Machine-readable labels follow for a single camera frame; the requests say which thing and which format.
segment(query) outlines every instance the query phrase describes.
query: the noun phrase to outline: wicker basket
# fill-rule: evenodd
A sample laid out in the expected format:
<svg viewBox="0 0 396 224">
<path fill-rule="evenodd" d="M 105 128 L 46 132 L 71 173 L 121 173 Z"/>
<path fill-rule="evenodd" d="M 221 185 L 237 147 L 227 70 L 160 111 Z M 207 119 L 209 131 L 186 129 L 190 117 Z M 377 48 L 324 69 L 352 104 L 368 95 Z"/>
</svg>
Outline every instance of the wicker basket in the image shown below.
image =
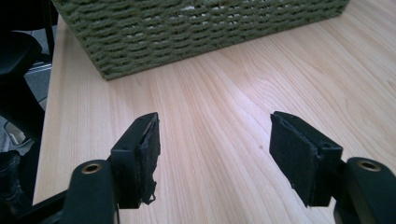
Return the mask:
<svg viewBox="0 0 396 224">
<path fill-rule="evenodd" d="M 104 79 L 341 14 L 348 0 L 52 0 Z"/>
</svg>

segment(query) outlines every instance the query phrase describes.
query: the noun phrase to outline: floor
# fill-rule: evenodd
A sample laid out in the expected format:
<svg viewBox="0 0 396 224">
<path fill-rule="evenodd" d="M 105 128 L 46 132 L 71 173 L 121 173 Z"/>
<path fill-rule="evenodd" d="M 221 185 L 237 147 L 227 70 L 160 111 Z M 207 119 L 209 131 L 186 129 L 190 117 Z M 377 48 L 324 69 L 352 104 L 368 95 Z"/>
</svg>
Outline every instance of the floor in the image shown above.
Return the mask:
<svg viewBox="0 0 396 224">
<path fill-rule="evenodd" d="M 56 34 L 56 26 L 53 27 L 53 32 Z M 43 53 L 49 54 L 47 38 L 44 30 L 37 30 L 27 33 L 37 39 L 43 48 Z M 44 71 L 34 71 L 32 73 L 28 73 L 25 75 L 25 78 L 37 101 L 42 101 L 43 99 L 47 98 L 50 84 L 50 66 L 45 67 Z M 7 121 L 0 116 L 0 152 L 8 151 L 15 147 L 4 128 L 6 123 Z"/>
</svg>

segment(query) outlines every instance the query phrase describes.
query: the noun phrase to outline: woven texture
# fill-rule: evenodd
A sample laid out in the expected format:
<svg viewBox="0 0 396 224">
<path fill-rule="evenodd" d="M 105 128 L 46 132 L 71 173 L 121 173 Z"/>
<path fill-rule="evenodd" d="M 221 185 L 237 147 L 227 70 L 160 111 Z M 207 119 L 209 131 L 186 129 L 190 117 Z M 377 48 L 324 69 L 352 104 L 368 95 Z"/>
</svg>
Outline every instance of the woven texture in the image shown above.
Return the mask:
<svg viewBox="0 0 396 224">
<path fill-rule="evenodd" d="M 52 0 L 105 79 L 341 14 L 348 0 Z"/>
</svg>

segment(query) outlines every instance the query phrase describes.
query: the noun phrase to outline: basket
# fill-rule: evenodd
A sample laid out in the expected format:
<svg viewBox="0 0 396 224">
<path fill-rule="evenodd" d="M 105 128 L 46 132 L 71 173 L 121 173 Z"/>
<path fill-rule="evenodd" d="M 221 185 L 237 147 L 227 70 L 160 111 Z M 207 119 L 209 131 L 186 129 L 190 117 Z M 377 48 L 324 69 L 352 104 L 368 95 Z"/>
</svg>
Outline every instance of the basket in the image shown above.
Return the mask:
<svg viewBox="0 0 396 224">
<path fill-rule="evenodd" d="M 336 17 L 348 0 L 52 0 L 104 79 Z"/>
</svg>

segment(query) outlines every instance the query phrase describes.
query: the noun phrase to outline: wooden table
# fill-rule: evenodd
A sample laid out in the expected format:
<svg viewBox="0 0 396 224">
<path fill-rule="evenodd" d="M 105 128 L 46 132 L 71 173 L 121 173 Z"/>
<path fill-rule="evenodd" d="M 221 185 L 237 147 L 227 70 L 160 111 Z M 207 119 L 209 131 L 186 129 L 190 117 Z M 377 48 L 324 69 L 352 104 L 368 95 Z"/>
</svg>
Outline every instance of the wooden table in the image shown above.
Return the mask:
<svg viewBox="0 0 396 224">
<path fill-rule="evenodd" d="M 157 201 L 122 223 L 333 223 L 307 209 L 269 154 L 284 111 L 396 172 L 396 3 L 351 0 L 344 14 L 105 81 L 60 20 L 35 202 L 76 166 L 106 159 L 137 117 L 157 111 Z"/>
</svg>

